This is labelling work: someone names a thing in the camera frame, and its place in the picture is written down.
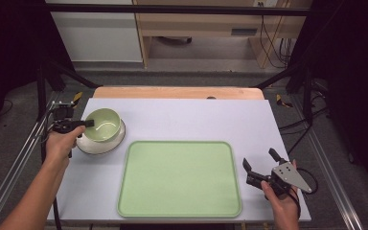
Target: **bowl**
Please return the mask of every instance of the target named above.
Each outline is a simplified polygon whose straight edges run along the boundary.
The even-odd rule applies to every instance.
[[[121,131],[121,117],[110,108],[101,108],[90,113],[85,121],[94,120],[94,126],[85,129],[85,136],[94,142],[110,142]]]

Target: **aluminum rail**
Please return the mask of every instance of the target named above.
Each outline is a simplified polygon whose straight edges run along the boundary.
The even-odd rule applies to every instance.
[[[59,93],[53,93],[50,100],[48,102],[52,102],[58,99]],[[47,105],[49,111],[53,108],[53,104],[49,103]],[[39,138],[36,136],[40,135],[42,132],[44,125],[45,125],[46,116],[43,116],[40,121],[36,122],[34,125],[31,133],[29,134],[28,139],[26,140],[25,144],[23,145],[21,151],[17,155],[16,159],[14,160],[13,164],[11,165],[11,169],[9,170],[7,176],[5,177],[4,181],[0,186],[0,212],[4,207],[6,201],[8,200],[11,191],[19,178],[20,174],[22,173],[35,145],[39,143]]]
[[[291,99],[292,103],[296,105],[299,116],[304,119],[301,101],[297,99],[296,96],[291,96]],[[307,123],[304,123],[304,126],[305,128],[308,128]],[[328,160],[328,157],[325,154],[325,151],[322,149],[322,146],[315,134],[314,128],[312,127],[307,134],[309,135],[310,142],[313,144],[316,160],[325,176],[325,180],[327,181],[331,193],[333,194],[333,199],[339,208],[339,212],[345,220],[346,226],[350,230],[362,230],[363,226],[359,217],[357,216],[357,212],[355,211],[351,200],[348,198],[345,189],[340,183],[339,178],[337,177],[336,172],[331,165],[331,162]]]
[[[231,14],[231,15],[323,15],[329,11],[306,8],[256,8],[221,6],[173,6],[173,5],[100,5],[100,4],[24,4],[24,10],[49,12],[137,12],[137,13],[182,13],[182,14]]]

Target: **white cabinet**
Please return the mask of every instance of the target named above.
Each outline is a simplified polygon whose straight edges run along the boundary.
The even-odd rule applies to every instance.
[[[46,2],[132,4],[130,0]],[[52,12],[52,16],[72,61],[143,61],[134,13]]]

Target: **robotic arm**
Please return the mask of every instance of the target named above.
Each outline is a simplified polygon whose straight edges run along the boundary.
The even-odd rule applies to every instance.
[[[279,166],[271,170],[271,175],[261,175],[252,172],[252,167],[247,160],[243,158],[243,168],[247,172],[247,184],[262,189],[261,182],[263,180],[267,181],[277,196],[288,193],[291,186],[295,186],[308,194],[311,193],[312,189],[310,186],[289,161],[281,158],[275,149],[270,149],[268,153],[276,162],[279,162]]]
[[[94,127],[94,120],[89,121],[72,121],[74,116],[74,103],[54,103],[57,107],[51,110],[53,113],[53,131],[58,133],[68,133],[79,126]]]

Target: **wooden table edge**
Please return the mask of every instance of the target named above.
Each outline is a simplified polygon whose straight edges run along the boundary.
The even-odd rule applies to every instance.
[[[171,86],[102,86],[93,98],[154,99],[227,99],[264,100],[259,88],[241,87],[171,87]]]

